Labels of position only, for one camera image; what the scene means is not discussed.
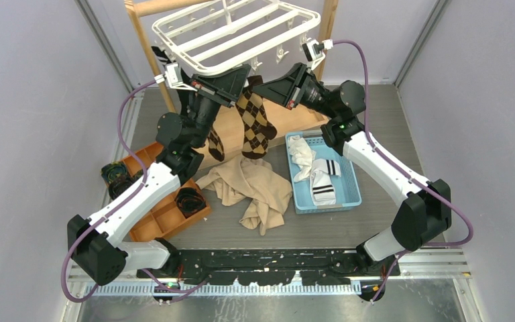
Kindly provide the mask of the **white plastic clip hanger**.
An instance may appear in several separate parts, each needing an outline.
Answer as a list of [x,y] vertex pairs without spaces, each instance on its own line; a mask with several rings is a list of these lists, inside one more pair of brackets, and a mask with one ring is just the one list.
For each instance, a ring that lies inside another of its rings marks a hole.
[[320,13],[286,1],[208,1],[152,24],[161,48],[188,71],[215,75],[281,63],[308,40]]

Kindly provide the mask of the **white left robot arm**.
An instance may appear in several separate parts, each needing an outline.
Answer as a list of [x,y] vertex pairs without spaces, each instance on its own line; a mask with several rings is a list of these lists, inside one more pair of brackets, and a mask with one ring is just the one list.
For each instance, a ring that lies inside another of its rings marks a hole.
[[213,76],[192,75],[187,87],[193,95],[190,111],[161,116],[156,141],[163,150],[143,177],[105,208],[86,219],[75,215],[68,222],[69,257],[96,285],[109,284],[126,270],[153,268],[164,278],[177,273],[178,258],[162,242],[123,239],[158,202],[194,176],[205,158],[197,150],[220,108],[237,102],[250,70],[250,65],[241,64]]

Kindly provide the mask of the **brown argyle sock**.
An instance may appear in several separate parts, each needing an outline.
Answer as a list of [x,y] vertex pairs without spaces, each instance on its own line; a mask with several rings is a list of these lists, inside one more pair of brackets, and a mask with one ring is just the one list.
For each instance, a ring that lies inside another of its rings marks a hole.
[[262,96],[253,88],[263,83],[261,75],[250,76],[235,108],[243,122],[241,154],[249,159],[263,158],[268,152],[270,140],[277,136],[276,127],[268,120]]
[[216,130],[211,127],[210,132],[208,134],[208,151],[209,154],[217,161],[223,162],[225,159],[224,145],[216,132]]

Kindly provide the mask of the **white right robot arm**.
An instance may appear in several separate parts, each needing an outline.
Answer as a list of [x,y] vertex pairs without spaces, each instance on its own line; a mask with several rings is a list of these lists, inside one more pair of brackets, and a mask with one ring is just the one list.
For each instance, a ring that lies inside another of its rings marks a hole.
[[253,92],[287,109],[303,105],[329,118],[321,126],[328,147],[360,166],[398,206],[389,228],[356,247],[357,269],[375,274],[383,260],[403,251],[415,251],[451,227],[449,185],[434,182],[403,165],[368,133],[358,114],[366,109],[365,90],[347,80],[327,89],[310,68],[296,63],[281,78],[256,85]]

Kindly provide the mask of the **black white-striped sock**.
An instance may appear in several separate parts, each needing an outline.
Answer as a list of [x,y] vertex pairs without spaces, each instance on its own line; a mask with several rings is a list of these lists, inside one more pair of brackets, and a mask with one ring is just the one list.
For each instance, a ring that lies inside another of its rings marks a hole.
[[154,56],[162,66],[166,66],[174,62],[173,59],[169,58],[167,53],[164,50],[161,50],[158,46],[152,46],[151,49]]

